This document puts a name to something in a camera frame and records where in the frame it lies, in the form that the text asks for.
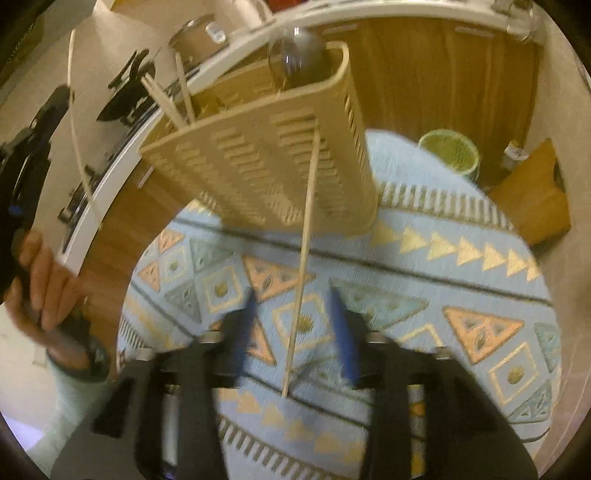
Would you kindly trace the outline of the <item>person's left hand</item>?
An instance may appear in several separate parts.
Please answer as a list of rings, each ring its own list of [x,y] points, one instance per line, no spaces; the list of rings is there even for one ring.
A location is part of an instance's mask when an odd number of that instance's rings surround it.
[[[22,282],[15,278],[4,295],[8,316],[32,341],[55,349],[61,344],[56,328],[84,297],[79,277],[55,259],[35,230],[25,235],[18,262],[29,274],[29,294],[24,294]]]

